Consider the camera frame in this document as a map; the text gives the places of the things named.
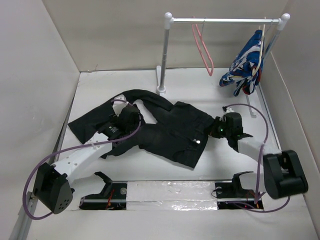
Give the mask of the black denim trousers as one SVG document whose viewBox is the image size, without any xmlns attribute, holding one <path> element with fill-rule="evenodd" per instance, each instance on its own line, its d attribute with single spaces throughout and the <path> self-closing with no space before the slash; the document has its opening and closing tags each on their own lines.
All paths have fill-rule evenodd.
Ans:
<svg viewBox="0 0 320 240">
<path fill-rule="evenodd" d="M 137 130 L 133 136 L 118 144 L 108 152 L 109 156 L 120 156 L 138 146 L 149 153 L 162 156 L 170 161 L 195 168 L 208 142 L 213 117 L 191 104 L 177 101 L 171 103 L 164 97 L 148 90 L 132 89 L 122 92 L 126 100 L 133 104 L 137 100 L 155 118 L 156 123 L 142 122 L 131 117 L 116 117 L 113 100 L 87 112 L 69 123 L 71 132 L 84 144 L 107 123 L 113 123 L 124 134 Z"/>
</svg>

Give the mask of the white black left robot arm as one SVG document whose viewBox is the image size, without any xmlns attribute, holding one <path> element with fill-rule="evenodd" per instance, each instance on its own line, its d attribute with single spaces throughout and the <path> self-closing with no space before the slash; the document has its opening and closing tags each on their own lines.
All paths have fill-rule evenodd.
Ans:
<svg viewBox="0 0 320 240">
<path fill-rule="evenodd" d="M 58 155 L 63 152 L 73 150 L 68 157 L 48 164 L 46 160 L 34 170 L 35 182 L 33 195 L 37 197 L 49 210 L 51 214 L 59 214 L 64 211 L 73 199 L 74 190 L 71 188 L 72 182 L 79 177 L 91 163 L 100 156 L 112 150 L 112 144 L 122 142 L 132 137 L 137 130 L 128 136 L 109 140 L 103 133 L 95 133 L 93 137 L 84 145 L 78 145 L 53 153 Z"/>
</svg>

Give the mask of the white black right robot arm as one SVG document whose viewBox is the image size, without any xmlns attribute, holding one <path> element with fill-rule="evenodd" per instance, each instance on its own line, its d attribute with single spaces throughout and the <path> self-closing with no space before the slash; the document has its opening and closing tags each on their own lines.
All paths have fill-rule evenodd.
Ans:
<svg viewBox="0 0 320 240">
<path fill-rule="evenodd" d="M 246 155 L 263 166 L 258 169 L 256 179 L 263 182 L 262 191 L 272 199 L 307 193 L 309 184 L 298 154 L 294 150 L 280 150 L 244 133 L 242 117 L 237 112 L 229 112 L 216 117 L 210 127 L 210 136 L 225 138 L 229 147 Z"/>
</svg>

